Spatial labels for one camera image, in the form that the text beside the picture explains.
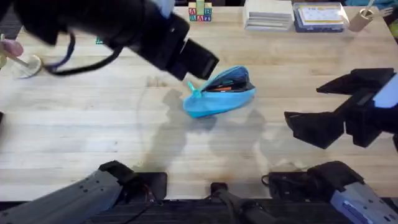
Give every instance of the wooden tabletop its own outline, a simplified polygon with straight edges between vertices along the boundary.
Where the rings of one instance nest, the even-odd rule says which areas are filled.
[[[353,17],[358,7],[346,7]],[[188,19],[187,8],[178,14]],[[191,24],[189,36],[220,58],[214,75],[245,65],[256,97],[246,106],[192,119],[182,110],[188,76],[179,82],[129,50],[95,72],[57,78],[44,72],[18,80],[16,65],[0,72],[0,200],[32,200],[72,184],[102,163],[166,171],[168,198],[201,198],[212,182],[242,197],[266,197],[260,177],[273,167],[308,167],[339,160],[381,196],[398,196],[398,153],[391,135],[367,149],[344,135],[327,150],[293,138],[285,111],[332,111],[345,96],[318,94],[320,85],[354,68],[398,69],[398,46],[383,19],[353,34],[245,31],[240,7],[215,7],[213,22]],[[68,38],[46,47],[24,31],[26,54],[59,60]],[[110,51],[77,35],[68,66],[97,62]]]

